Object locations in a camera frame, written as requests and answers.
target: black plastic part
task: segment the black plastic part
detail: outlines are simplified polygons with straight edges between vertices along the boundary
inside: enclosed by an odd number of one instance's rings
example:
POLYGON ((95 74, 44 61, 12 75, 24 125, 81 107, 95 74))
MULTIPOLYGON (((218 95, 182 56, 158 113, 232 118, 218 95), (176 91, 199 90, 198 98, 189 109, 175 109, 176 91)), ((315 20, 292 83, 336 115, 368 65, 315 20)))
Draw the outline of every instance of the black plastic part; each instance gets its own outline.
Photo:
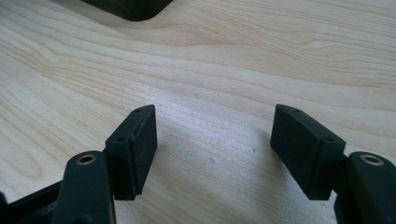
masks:
POLYGON ((361 224, 396 223, 396 168, 390 161, 354 152, 349 155, 346 175, 361 211, 361 224))
POLYGON ((346 142, 305 112, 276 105, 271 147, 310 200, 329 200, 346 142))
POLYGON ((115 193, 123 200, 134 199, 136 194, 142 193, 157 148, 155 122, 154 105, 138 108, 108 138, 108 150, 105 149, 102 153, 85 152, 69 161, 64 175, 65 182, 55 183, 10 204, 7 204, 6 197, 0 192, 0 223, 50 224, 55 209, 56 223, 68 223, 66 220, 70 221, 69 219, 74 220, 73 224, 115 223, 112 190, 115 189, 115 193), (98 161, 95 159, 99 163, 95 167, 88 163, 76 166, 76 159, 86 154, 100 158, 98 161), (113 175, 111 181, 120 183, 110 183, 107 171, 113 175), (97 215, 103 222, 90 222, 93 218, 97 219, 97 215))
POLYGON ((58 182, 14 203, 3 204, 0 209, 0 223, 50 223, 60 186, 61 182, 58 182))
POLYGON ((134 200, 142 193, 156 149, 155 107, 137 108, 106 140, 106 158, 116 200, 134 200))
POLYGON ((53 214, 53 224, 115 223, 106 159, 87 151, 69 160, 53 214))
POLYGON ((361 212, 355 201, 344 200, 337 196, 334 203, 334 213, 338 224, 361 223, 361 212))
POLYGON ((81 0, 127 21, 144 21, 157 15, 172 0, 81 0))

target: wooden table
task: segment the wooden table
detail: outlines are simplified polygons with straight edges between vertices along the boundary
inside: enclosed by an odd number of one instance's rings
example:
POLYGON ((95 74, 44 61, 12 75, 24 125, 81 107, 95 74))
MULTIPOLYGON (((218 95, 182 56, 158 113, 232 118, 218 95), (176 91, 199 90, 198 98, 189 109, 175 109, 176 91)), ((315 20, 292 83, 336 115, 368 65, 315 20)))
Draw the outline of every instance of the wooden table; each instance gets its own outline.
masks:
POLYGON ((0 190, 13 202, 102 150, 135 108, 159 147, 119 223, 335 223, 269 146, 276 104, 396 162, 396 2, 175 0, 124 21, 77 0, 0 1, 0 190))

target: screw hole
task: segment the screw hole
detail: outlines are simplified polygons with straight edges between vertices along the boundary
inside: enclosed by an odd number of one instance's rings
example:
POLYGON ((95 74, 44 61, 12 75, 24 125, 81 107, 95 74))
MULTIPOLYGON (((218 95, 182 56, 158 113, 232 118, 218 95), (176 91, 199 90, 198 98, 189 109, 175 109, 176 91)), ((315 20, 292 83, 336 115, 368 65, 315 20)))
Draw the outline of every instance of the screw hole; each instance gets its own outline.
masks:
POLYGON ((117 138, 117 142, 124 142, 125 141, 125 138, 124 137, 118 137, 117 138))
POLYGON ((364 155, 361 155, 361 159, 369 164, 372 164, 372 165, 376 165, 376 166, 384 165, 384 162, 375 156, 364 154, 364 155))
POLYGON ((334 141, 334 139, 330 138, 330 137, 326 137, 326 138, 324 138, 324 140, 326 140, 327 142, 333 142, 334 141))
POLYGON ((86 164, 89 164, 95 160, 96 160, 95 155, 85 155, 85 156, 78 158, 77 164, 78 165, 86 165, 86 164))

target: black plastic arm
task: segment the black plastic arm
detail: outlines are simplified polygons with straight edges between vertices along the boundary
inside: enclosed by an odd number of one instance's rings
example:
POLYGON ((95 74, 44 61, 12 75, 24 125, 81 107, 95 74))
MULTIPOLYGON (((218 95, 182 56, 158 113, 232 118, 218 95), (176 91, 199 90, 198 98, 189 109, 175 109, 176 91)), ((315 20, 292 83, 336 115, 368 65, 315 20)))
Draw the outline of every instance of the black plastic arm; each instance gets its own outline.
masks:
POLYGON ((303 111, 277 105, 271 147, 310 200, 328 200, 338 223, 396 223, 396 168, 367 152, 345 156, 343 139, 303 111))
POLYGON ((0 193, 0 223, 116 223, 116 200, 141 194, 157 148, 154 105, 134 110, 103 152, 78 154, 64 180, 8 204, 0 193))

